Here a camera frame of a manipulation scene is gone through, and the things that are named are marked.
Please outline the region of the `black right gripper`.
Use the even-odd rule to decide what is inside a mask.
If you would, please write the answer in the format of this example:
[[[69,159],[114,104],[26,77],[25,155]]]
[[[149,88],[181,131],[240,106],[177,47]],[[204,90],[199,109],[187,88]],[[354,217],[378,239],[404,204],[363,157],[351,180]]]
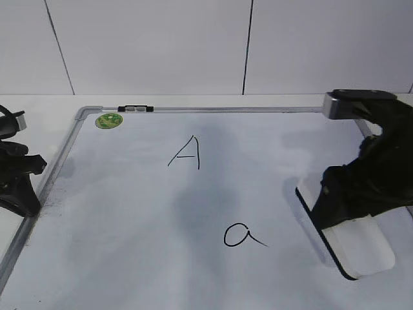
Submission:
[[[323,173],[312,208],[318,229],[412,205],[412,107],[379,103],[367,121],[382,133],[365,138],[355,160]]]

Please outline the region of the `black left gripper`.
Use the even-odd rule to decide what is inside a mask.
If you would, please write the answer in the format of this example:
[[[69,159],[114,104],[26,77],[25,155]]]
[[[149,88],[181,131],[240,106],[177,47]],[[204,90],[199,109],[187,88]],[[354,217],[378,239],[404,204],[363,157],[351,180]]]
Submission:
[[[26,145],[1,141],[1,207],[21,217],[38,215],[41,204],[30,175],[42,174],[46,166],[41,155],[28,155]]]

